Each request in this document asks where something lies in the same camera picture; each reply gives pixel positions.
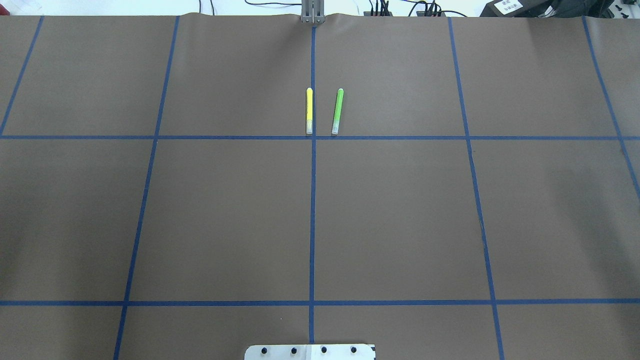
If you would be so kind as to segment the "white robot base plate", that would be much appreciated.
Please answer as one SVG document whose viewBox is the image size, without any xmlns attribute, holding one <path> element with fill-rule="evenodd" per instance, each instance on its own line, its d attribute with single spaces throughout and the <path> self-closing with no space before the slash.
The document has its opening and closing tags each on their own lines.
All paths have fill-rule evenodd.
<svg viewBox="0 0 640 360">
<path fill-rule="evenodd" d="M 375 360 L 373 344 L 264 344 L 251 345 L 245 360 Z"/>
</svg>

